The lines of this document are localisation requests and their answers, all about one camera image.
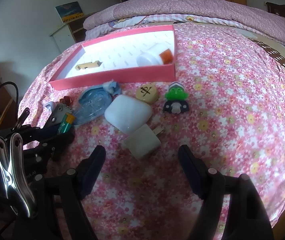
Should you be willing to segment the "grey curved plastic pipe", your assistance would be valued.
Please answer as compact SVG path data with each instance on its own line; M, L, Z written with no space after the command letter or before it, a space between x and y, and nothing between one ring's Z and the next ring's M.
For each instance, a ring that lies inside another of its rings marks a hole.
M55 103L54 101L50 101L48 103L45 104L45 107L50 110L51 112L53 112L55 110L57 106L57 103Z

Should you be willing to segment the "green cartoon lighter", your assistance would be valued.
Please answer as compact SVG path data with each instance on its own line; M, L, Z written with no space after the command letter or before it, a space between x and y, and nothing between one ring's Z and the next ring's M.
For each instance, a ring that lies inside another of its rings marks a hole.
M57 134L67 133L70 130L75 119L76 117L73 116L71 113L65 113L63 120L58 128Z

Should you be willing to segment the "blue correction tape dispenser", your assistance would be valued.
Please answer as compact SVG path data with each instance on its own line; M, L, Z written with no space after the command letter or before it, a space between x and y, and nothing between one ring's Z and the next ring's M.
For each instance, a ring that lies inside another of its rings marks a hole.
M87 124L102 116L113 97L121 94L120 85L111 80L101 85L89 87L78 98L78 108L74 111L74 126Z

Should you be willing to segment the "white usb wall charger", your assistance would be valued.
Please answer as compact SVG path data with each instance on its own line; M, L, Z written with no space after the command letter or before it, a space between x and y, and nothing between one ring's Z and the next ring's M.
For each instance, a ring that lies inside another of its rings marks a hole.
M161 126L151 129L144 124L124 140L126 148L138 160L145 158L161 146L158 135L165 129Z

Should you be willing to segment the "wooden chinese chess piece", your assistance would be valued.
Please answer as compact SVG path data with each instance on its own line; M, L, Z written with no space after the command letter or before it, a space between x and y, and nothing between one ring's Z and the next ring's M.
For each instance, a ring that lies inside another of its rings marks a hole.
M136 90L135 97L147 104L153 104L159 98L158 89L155 87L155 85L152 84L141 85Z

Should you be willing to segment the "green face toy figure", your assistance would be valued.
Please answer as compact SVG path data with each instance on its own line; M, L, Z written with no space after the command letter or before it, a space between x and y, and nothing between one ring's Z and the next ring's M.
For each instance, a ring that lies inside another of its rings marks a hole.
M186 99L188 94L185 92L184 86L175 81L168 87L168 92L165 94L166 102L163 106L163 111L171 114L181 114L190 110Z

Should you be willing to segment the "silver metal spring clamp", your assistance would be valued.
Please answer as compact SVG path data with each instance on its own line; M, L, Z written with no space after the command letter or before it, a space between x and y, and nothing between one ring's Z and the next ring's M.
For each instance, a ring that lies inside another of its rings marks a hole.
M8 144L0 137L0 173L12 210L18 216L30 218L36 202L25 176L23 140L18 133L12 134Z

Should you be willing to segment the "wooden puzzle block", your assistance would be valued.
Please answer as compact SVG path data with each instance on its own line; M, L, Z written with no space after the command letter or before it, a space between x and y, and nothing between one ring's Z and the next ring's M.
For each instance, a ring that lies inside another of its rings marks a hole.
M94 62L87 62L87 63L82 63L78 64L75 69L76 70L81 70L81 69L87 69L87 68L97 68L102 64L100 61L94 61Z

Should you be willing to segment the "white bedside shelf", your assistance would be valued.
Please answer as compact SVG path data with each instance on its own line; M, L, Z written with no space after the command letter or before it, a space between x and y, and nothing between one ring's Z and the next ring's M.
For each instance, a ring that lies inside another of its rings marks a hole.
M53 39L60 53L68 49L70 46L85 40L86 30L83 27L83 23L93 14L94 12L75 20L71 20L70 22L63 23L49 35Z

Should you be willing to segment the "pink shallow cardboard box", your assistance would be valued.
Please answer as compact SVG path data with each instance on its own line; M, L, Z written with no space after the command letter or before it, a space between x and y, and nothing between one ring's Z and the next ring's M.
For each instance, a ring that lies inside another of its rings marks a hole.
M173 52L170 64L139 67L136 58L157 43L167 43ZM175 81L176 41L172 25L152 25L99 37L77 46L51 77L56 90L118 83ZM76 70L78 64L100 61L97 68Z

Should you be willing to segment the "pink floral bed sheet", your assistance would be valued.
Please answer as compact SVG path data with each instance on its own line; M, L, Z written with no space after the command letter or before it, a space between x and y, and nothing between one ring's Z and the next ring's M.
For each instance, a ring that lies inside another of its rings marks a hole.
M148 121L162 127L161 146L143 160L125 148L125 135L98 118L75 130L74 142L48 173L58 176L102 145L107 157L82 204L99 239L186 239L202 201L178 161L187 145L224 175L246 173L272 225L285 211L285 47L244 30L184 23L175 26L176 78L190 110Z

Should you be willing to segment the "blue yellow landscape picture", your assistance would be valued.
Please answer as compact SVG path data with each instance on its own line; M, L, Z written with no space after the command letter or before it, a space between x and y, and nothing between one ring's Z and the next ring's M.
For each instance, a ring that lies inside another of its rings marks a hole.
M63 23L70 22L84 16L84 13L77 1L56 6L55 9Z

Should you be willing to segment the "checkered cartoon blanket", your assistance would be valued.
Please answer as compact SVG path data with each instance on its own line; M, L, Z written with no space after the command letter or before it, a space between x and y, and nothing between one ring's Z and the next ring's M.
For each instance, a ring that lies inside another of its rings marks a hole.
M96 26L93 29L87 30L85 32L85 40L92 40L104 36L108 33L111 33L117 29L132 27L140 24L153 24L153 23L170 24L170 23L187 23L187 22L223 25L223 26L251 31L253 33L258 33L258 31L255 30L254 28L234 20L224 20L215 17L198 16L192 14L157 14L157 15L133 16L128 18L122 18L119 20L112 20L110 22Z

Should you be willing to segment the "pink folded quilt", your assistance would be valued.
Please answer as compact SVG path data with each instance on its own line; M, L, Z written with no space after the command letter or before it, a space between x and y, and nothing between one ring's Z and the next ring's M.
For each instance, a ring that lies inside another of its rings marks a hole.
M128 0L89 16L86 30L140 15L191 14L241 23L285 43L285 18L264 10L225 0Z

